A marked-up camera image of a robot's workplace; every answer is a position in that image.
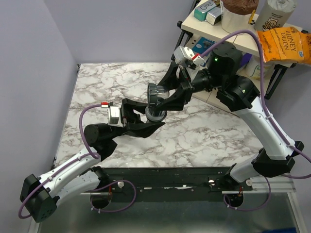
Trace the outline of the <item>clear plastic pipe fitting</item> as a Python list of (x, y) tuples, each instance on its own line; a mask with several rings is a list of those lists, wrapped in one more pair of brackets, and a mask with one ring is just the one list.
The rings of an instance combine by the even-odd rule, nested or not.
[(155, 107), (167, 99), (169, 95), (169, 90), (166, 87), (148, 83), (145, 115), (149, 121), (161, 122), (166, 117), (167, 111), (156, 111)]

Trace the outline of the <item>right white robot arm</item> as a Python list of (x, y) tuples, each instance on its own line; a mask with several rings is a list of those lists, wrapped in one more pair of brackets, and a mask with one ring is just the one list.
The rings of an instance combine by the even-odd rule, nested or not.
[(262, 175), (272, 178), (289, 173), (294, 157), (304, 148), (300, 141), (288, 137), (264, 107), (264, 97), (247, 77), (237, 74), (242, 53), (229, 42), (218, 43), (210, 52), (207, 67), (191, 78), (186, 66), (195, 68), (204, 60), (188, 47), (177, 47), (172, 69), (174, 71), (157, 85), (148, 87), (146, 114), (151, 121), (162, 121), (168, 111), (180, 111), (193, 93), (217, 90), (217, 99), (239, 116), (262, 144), (259, 153), (242, 163), (233, 165), (224, 177), (224, 186), (235, 190), (244, 180)]

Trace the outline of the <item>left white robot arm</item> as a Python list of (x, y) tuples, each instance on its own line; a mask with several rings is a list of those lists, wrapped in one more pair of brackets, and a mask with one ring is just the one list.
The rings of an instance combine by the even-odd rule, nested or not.
[[(158, 105), (157, 100), (143, 103), (125, 98), (121, 106), (101, 102), (86, 107), (78, 121), (83, 149), (49, 172), (25, 178), (18, 217), (42, 222), (69, 196), (91, 190), (104, 191), (108, 180), (97, 175), (92, 167), (112, 155), (117, 147), (114, 138), (122, 135), (147, 138), (163, 126), (167, 111), (158, 110)], [(93, 108), (106, 109), (108, 122), (83, 127), (84, 114)]]

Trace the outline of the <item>cream tiered shelf rack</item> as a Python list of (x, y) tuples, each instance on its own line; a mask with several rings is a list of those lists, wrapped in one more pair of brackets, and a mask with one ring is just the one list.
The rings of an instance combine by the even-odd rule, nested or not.
[[(197, 2), (195, 8), (205, 1)], [(197, 94), (205, 93), (207, 95), (205, 102), (218, 104), (223, 110), (234, 114), (253, 108), (256, 104), (264, 103), (267, 95), (264, 86), (264, 62), (257, 34), (250, 30), (227, 33), (222, 29), (220, 23), (211, 25), (206, 21), (197, 20), (193, 16), (194, 9), (185, 21), (178, 22), (179, 28), (183, 32), (189, 32), (191, 36), (199, 35), (200, 37), (209, 38), (213, 31), (216, 31), (216, 34), (212, 37), (215, 43), (200, 54), (205, 64), (197, 67), (195, 70), (183, 67), (191, 73), (192, 80), (199, 70), (208, 70), (212, 76), (213, 90), (211, 92), (201, 91), (192, 93), (192, 95), (196, 96)], [(252, 79), (239, 73), (243, 51), (236, 46), (231, 38), (240, 36), (249, 37), (249, 40), (244, 41), (245, 45), (253, 43), (256, 47), (256, 55), (260, 58), (261, 74), (259, 84), (261, 88), (257, 88)]]

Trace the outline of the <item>blue product box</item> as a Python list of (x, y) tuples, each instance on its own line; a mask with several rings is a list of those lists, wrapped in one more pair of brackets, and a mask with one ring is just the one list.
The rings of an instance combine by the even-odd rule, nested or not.
[(204, 38), (204, 37), (201, 37), (200, 39), (198, 39), (192, 50), (195, 52), (195, 53), (199, 53), (199, 54), (202, 54), (204, 51), (206, 51), (209, 47), (211, 47), (213, 44), (215, 43), (215, 41), (213, 40), (210, 40), (210, 39), (207, 39), (207, 38)]

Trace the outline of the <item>purple white carton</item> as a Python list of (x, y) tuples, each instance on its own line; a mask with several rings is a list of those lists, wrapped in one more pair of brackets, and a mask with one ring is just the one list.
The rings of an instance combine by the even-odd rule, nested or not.
[(241, 59), (241, 62), (240, 62), (240, 67), (245, 66), (250, 61), (251, 57), (252, 57), (252, 54), (245, 53), (242, 56), (242, 59)]

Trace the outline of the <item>teal green box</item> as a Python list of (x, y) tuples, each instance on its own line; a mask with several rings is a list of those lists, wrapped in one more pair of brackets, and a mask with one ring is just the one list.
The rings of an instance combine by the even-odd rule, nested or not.
[(216, 3), (212, 0), (207, 0), (194, 9), (193, 16), (199, 21), (205, 21), (207, 13), (216, 7)]

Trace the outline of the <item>white round container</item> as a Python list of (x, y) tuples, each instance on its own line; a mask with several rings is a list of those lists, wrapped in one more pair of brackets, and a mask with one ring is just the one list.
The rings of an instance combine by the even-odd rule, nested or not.
[[(263, 64), (263, 74), (266, 75), (267, 72), (274, 66), (273, 62), (267, 62)], [(254, 79), (260, 79), (260, 58), (256, 56), (251, 56), (249, 62), (245, 67), (245, 73)]]

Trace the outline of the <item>silver small box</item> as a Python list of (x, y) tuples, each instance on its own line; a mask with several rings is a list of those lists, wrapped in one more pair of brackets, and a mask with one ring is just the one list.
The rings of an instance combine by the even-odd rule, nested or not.
[(221, 9), (219, 7), (215, 7), (208, 11), (206, 15), (206, 22), (208, 22), (211, 25), (217, 24), (219, 21), (221, 21)]

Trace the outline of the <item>white tub brown lid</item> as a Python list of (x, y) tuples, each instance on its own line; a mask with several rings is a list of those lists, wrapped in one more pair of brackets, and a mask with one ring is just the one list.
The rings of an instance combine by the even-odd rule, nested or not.
[(258, 0), (221, 0), (222, 29), (227, 33), (251, 29), (258, 3)]

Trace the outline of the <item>orange honey dijon chip bag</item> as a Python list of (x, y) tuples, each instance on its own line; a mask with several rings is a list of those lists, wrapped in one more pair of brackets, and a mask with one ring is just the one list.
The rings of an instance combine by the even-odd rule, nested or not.
[(264, 62), (311, 64), (311, 34), (295, 27), (258, 31)]

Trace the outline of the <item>grey cylindrical canister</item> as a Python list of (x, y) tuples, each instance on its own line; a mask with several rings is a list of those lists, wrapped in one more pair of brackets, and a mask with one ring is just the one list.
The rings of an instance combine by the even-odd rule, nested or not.
[(296, 7), (296, 0), (266, 0), (255, 21), (255, 30), (265, 32), (283, 27)]

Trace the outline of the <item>aluminium frame rail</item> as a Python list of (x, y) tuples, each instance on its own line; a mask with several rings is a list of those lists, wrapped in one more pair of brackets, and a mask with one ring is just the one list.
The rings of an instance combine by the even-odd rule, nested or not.
[[(62, 200), (87, 191), (97, 192), (100, 190), (100, 179), (92, 171), (88, 171), (76, 178), (65, 174), (57, 175), (55, 171), (52, 171), (41, 175), (40, 183), (52, 198), (59, 196)], [(243, 190), (246, 193), (248, 192), (247, 188), (251, 188), (253, 192), (258, 193), (288, 193), (295, 191), (294, 183), (286, 177), (271, 179), (263, 176), (254, 177), (245, 181)]]

